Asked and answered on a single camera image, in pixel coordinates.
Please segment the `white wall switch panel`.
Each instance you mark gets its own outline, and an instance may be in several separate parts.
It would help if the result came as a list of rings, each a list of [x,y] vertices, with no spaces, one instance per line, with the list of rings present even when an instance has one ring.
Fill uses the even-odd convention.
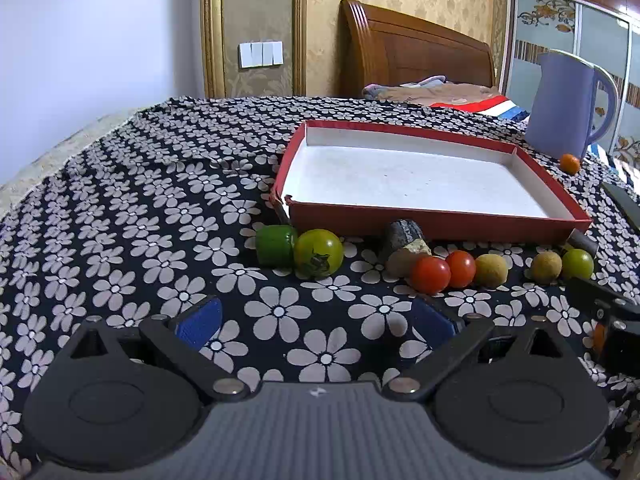
[[[280,66],[284,63],[281,41],[243,42],[239,44],[240,69]]]

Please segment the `striped folded blanket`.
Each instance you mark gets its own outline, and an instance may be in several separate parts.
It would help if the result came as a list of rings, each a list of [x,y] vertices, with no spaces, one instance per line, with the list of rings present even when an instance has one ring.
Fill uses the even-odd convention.
[[[496,87],[457,84],[444,75],[431,76],[419,82],[407,82],[399,86],[368,84],[362,89],[361,94],[363,99],[451,108],[512,122],[528,122],[529,116],[527,110],[517,106]]]

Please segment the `glass sliding wardrobe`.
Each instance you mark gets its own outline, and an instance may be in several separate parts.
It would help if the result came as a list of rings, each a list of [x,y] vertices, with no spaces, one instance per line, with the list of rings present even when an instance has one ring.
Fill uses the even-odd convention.
[[[539,55],[558,49],[600,65],[614,80],[620,111],[598,141],[616,164],[639,167],[639,0],[506,0],[501,87],[529,110]]]

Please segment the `blue plastic pitcher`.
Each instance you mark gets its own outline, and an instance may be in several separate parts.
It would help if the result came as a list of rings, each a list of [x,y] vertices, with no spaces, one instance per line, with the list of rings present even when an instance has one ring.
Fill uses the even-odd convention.
[[[559,159],[582,159],[589,145],[612,127],[620,97],[614,79],[602,67],[577,55],[551,49],[538,56],[541,78],[530,111],[525,141],[535,150]],[[608,96],[599,128],[591,128],[597,92]]]

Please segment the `dark eggplant chunk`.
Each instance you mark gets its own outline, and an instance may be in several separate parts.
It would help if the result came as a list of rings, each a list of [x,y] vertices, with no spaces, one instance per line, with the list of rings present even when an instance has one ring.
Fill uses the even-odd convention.
[[[585,233],[574,229],[570,232],[570,236],[566,240],[565,244],[571,248],[576,248],[588,252],[588,254],[594,258],[597,255],[599,245],[597,242],[589,238]]]
[[[421,258],[430,256],[431,248],[424,240],[422,230],[410,219],[390,223],[386,231],[383,259],[386,271],[395,278],[404,278]]]

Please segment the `gold wall moulding frame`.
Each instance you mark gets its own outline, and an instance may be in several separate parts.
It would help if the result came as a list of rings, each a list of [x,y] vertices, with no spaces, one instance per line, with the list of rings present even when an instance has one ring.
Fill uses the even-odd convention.
[[[306,93],[307,0],[198,0],[203,91],[209,98]],[[280,66],[240,69],[239,44],[281,41]]]

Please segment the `small orange kumquat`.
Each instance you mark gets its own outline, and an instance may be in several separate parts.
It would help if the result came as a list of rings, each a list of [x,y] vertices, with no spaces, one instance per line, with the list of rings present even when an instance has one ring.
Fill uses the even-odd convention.
[[[582,169],[580,160],[572,154],[564,154],[559,159],[559,168],[564,174],[574,176]]]

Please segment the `tan longan fruit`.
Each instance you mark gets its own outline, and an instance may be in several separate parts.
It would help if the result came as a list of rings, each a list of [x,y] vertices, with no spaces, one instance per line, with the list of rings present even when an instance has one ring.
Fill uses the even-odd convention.
[[[541,252],[533,258],[530,276],[538,283],[547,285],[554,282],[562,273],[562,258],[552,250]]]
[[[496,288],[508,279],[509,268],[503,256],[495,254],[480,255],[475,259],[474,281],[486,288]]]

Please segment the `red white shallow box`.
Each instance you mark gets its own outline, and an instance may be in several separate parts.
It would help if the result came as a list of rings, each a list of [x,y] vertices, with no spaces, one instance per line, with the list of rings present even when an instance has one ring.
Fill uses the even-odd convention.
[[[591,219],[518,146],[462,133],[310,120],[294,132],[270,192],[299,231],[380,235],[416,222],[429,240],[563,243]]]

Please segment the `large green tomato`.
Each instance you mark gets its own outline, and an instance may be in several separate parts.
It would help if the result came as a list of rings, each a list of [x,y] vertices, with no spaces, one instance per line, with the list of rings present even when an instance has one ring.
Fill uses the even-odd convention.
[[[327,278],[343,263],[344,248],[340,239],[324,229],[303,233],[294,246],[296,270],[311,278]]]

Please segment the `red cherry tomato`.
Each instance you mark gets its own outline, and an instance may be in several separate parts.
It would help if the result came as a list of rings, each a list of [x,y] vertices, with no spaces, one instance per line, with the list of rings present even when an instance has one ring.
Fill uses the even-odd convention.
[[[451,271],[442,258],[423,256],[416,260],[410,271],[410,284],[418,292],[430,296],[442,292],[448,287]]]
[[[450,252],[446,257],[446,263],[450,270],[449,286],[452,288],[463,288],[474,281],[476,273],[475,259],[463,250]]]

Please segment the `wooden bed headboard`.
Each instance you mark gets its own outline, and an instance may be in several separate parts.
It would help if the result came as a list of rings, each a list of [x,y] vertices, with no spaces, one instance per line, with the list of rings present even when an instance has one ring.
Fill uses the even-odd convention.
[[[438,75],[462,84],[495,84],[491,50],[483,41],[358,0],[342,0],[340,10],[341,96],[356,98],[368,84],[395,87]]]

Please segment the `small green tomato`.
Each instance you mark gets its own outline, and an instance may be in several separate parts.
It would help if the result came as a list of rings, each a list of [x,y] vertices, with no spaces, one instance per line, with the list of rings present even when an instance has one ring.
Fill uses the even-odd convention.
[[[570,249],[562,258],[562,277],[564,280],[570,280],[571,278],[589,280],[593,270],[593,258],[589,252],[583,249]]]

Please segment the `green pepper piece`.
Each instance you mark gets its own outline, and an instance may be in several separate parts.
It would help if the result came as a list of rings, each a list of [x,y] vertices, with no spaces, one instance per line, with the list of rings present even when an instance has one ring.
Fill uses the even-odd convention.
[[[255,249],[261,266],[286,268],[293,261],[297,231],[292,226],[264,226],[256,232]]]

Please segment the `black smartphone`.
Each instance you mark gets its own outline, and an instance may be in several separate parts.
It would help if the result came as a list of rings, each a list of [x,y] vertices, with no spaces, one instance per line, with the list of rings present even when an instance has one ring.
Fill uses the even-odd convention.
[[[610,196],[620,214],[627,220],[637,234],[640,233],[640,207],[634,200],[615,184],[602,183],[601,188]]]

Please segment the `orange mandarin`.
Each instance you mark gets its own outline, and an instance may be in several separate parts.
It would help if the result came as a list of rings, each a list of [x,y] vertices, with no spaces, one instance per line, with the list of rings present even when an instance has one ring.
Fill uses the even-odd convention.
[[[602,353],[606,338],[606,327],[600,323],[596,325],[592,332],[592,348],[598,356]]]

